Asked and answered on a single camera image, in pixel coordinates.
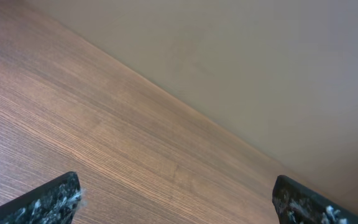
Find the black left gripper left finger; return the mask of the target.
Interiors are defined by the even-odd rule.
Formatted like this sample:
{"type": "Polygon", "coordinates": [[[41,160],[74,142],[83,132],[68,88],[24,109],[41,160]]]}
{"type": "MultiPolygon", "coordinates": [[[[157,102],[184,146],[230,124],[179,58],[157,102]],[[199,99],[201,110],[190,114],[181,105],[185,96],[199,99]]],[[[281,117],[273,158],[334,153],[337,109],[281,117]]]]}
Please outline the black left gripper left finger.
{"type": "Polygon", "coordinates": [[[67,223],[81,204],[76,172],[67,172],[0,206],[0,223],[67,223]]]}

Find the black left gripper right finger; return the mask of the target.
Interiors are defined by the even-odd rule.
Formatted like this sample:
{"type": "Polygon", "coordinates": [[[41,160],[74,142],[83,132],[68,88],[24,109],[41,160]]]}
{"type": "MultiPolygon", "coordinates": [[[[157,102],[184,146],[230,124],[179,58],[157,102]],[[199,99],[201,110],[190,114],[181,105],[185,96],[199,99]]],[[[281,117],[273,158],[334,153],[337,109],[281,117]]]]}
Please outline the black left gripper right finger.
{"type": "Polygon", "coordinates": [[[358,215],[285,175],[276,179],[272,203],[280,224],[358,224],[358,215]]]}

